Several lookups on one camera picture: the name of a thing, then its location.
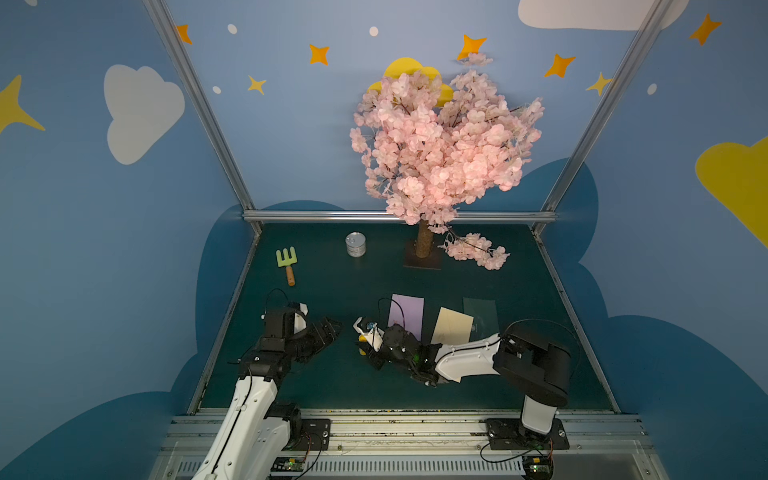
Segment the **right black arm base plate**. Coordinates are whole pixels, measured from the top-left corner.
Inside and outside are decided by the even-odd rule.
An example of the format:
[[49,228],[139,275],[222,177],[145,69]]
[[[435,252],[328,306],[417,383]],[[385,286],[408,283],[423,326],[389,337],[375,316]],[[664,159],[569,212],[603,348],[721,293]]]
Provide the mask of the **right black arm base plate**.
[[518,418],[485,420],[490,448],[496,450],[569,450],[570,443],[560,419],[546,434],[528,430]]

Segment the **aluminium mounting rail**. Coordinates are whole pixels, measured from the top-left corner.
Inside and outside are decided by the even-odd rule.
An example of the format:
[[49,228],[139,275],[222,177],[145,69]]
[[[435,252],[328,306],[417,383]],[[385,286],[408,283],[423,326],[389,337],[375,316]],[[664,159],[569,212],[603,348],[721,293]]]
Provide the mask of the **aluminium mounting rail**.
[[[519,479],[521,450],[490,448],[489,418],[515,411],[307,409],[330,423],[327,448],[311,454],[310,479]],[[665,479],[668,474],[640,418],[562,411],[553,453],[557,479]]]

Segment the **left aluminium frame post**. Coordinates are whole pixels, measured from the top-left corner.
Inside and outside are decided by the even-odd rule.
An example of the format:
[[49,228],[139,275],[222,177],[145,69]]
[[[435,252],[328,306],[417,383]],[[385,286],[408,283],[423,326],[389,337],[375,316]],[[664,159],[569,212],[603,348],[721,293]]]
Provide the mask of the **left aluminium frame post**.
[[166,51],[189,95],[192,105],[201,121],[205,133],[223,168],[223,171],[244,211],[253,210],[254,203],[246,187],[223,131],[215,117],[202,84],[184,47],[184,42],[176,29],[171,12],[165,1],[144,0],[143,4],[159,34]]

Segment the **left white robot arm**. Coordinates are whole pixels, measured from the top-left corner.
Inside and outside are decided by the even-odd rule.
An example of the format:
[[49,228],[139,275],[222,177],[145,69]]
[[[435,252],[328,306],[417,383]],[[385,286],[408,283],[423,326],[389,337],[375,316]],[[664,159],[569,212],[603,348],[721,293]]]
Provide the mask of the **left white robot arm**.
[[302,438],[300,409],[275,403],[293,364],[308,363],[338,339],[343,325],[311,322],[297,307],[269,310],[264,331],[239,359],[232,401],[196,479],[267,479],[280,452]]

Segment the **cream yellow envelope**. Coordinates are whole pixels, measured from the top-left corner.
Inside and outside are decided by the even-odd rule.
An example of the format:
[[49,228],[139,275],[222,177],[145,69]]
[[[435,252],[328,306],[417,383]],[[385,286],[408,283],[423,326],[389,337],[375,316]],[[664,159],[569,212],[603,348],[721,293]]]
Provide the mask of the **cream yellow envelope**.
[[470,315],[441,307],[431,338],[432,344],[460,345],[468,343],[474,318]]

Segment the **small circuit board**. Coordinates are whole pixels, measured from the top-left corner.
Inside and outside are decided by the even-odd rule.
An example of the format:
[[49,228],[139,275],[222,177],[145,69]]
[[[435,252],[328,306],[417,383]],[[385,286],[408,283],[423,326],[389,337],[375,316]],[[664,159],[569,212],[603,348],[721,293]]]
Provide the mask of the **small circuit board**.
[[522,467],[524,480],[551,480],[554,474],[553,460],[548,456],[525,456]]
[[305,470],[305,464],[306,461],[298,457],[277,457],[270,468],[269,475],[300,475]]

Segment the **fallen pink blossom branch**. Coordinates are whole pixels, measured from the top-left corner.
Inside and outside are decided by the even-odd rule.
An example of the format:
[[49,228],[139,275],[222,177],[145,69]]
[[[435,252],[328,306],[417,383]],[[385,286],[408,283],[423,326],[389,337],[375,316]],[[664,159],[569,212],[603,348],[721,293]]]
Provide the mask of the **fallen pink blossom branch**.
[[503,246],[493,246],[479,233],[466,236],[449,233],[440,248],[454,260],[472,261],[489,271],[500,270],[510,256]]

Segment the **right aluminium frame post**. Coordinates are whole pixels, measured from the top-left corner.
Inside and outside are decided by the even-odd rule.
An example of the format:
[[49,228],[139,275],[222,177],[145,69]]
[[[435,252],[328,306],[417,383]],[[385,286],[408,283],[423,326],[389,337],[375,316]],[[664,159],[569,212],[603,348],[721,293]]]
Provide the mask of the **right aluminium frame post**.
[[674,1],[672,0],[657,0],[651,4],[647,15],[641,22],[637,33],[615,71],[613,81],[609,83],[607,91],[602,95],[584,133],[546,197],[541,210],[542,214],[547,216],[555,215],[559,204],[565,197],[579,170],[586,162],[587,157],[596,145],[624,93],[663,30],[662,24],[673,4]]

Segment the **dark green envelope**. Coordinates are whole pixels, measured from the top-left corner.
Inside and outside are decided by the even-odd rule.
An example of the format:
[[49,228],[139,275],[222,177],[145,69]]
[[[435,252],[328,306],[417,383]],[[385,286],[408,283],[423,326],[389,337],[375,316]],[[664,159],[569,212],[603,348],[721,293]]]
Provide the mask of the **dark green envelope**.
[[463,312],[473,318],[470,340],[482,340],[499,332],[496,302],[475,298],[463,299]]

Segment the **left small circuit board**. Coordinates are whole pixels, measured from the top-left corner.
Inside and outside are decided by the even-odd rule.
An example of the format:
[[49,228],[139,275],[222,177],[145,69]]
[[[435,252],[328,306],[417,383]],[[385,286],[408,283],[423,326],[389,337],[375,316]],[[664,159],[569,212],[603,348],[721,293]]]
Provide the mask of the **left small circuit board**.
[[305,464],[306,461],[298,457],[277,457],[270,468],[269,475],[300,475],[305,470]]

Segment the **purple envelope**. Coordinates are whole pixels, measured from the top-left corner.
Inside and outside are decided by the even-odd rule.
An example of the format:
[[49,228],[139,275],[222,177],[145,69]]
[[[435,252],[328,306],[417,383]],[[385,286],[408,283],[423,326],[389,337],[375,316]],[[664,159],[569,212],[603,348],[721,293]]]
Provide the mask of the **purple envelope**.
[[417,340],[422,339],[424,299],[407,295],[393,294],[388,317],[388,326],[402,326],[412,333]]

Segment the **green toy garden rake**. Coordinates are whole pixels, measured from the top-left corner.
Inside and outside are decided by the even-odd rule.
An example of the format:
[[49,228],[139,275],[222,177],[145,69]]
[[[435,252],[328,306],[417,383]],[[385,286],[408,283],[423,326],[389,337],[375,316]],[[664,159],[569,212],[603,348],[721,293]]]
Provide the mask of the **green toy garden rake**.
[[277,266],[285,270],[286,280],[290,287],[296,285],[296,278],[293,271],[293,265],[298,262],[296,250],[293,246],[279,249],[275,252]]

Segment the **aluminium frame post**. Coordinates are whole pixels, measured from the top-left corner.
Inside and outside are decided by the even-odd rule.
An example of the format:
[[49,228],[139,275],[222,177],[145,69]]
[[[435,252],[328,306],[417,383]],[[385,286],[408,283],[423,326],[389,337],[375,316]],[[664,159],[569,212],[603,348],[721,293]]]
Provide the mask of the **aluminium frame post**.
[[223,168],[223,171],[244,211],[253,210],[254,203],[246,187],[223,131],[215,117],[202,84],[184,47],[184,42],[176,29],[171,12],[165,1],[144,0],[143,4],[159,34],[166,51],[189,95],[192,105],[201,121],[205,133]]
[[672,0],[657,0],[651,4],[647,15],[641,22],[637,33],[615,71],[613,81],[609,83],[607,91],[602,95],[584,133],[546,197],[541,210],[542,214],[547,216],[555,215],[559,204],[565,197],[579,170],[586,162],[587,157],[596,145],[624,93],[663,30],[662,24],[673,4],[674,1]]

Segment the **right small circuit board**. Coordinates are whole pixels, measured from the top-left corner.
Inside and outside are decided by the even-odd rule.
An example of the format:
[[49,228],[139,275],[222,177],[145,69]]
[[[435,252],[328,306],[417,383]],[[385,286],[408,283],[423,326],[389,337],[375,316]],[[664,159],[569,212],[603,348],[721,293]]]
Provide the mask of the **right small circuit board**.
[[548,456],[525,456],[522,467],[524,480],[551,480],[554,474],[553,460]]

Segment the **pink cherry blossom tree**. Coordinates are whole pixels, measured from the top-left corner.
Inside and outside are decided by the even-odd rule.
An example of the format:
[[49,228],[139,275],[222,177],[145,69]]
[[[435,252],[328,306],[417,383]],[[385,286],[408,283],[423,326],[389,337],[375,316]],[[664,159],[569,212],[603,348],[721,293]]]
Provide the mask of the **pink cherry blossom tree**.
[[468,54],[449,83],[423,69],[384,75],[362,95],[351,147],[387,213],[445,239],[466,236],[450,226],[459,206],[520,184],[545,108],[541,99],[509,106],[481,70],[491,61]]

